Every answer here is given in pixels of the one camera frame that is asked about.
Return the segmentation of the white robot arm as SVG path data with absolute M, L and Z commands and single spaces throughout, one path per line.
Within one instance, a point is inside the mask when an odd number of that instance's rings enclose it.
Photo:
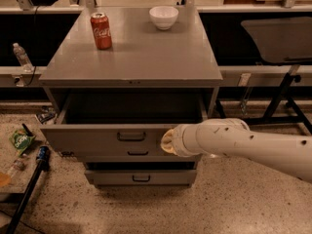
M 312 182 L 312 136 L 254 132 L 237 118 L 179 124 L 163 135 L 161 148 L 178 157 L 213 154 L 246 158 Z

